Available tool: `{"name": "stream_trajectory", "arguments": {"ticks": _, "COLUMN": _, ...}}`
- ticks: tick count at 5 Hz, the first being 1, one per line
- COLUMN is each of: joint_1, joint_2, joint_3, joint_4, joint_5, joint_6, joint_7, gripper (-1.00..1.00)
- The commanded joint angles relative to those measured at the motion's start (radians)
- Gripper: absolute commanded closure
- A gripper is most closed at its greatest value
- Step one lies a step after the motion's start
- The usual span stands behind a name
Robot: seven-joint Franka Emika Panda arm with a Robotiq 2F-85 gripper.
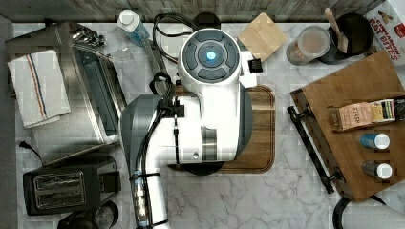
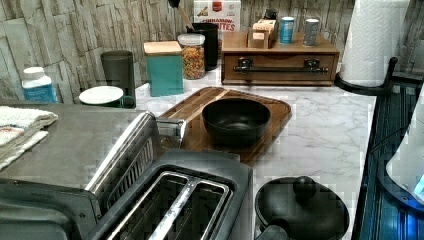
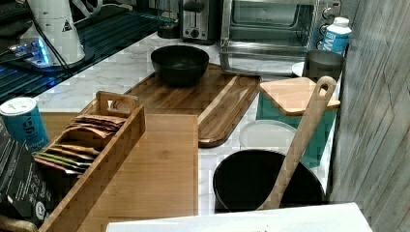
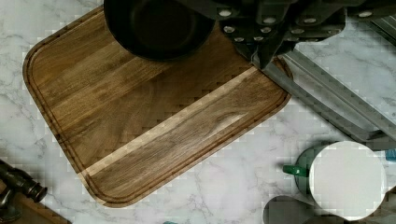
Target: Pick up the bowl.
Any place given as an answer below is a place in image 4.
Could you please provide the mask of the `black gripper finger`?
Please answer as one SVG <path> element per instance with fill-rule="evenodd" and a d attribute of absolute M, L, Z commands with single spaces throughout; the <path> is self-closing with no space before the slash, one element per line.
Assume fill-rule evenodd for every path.
<path fill-rule="evenodd" d="M 346 19 L 373 21 L 395 13 L 395 0 L 177 0 L 219 22 L 238 52 L 264 68 L 300 42 L 341 33 Z"/>

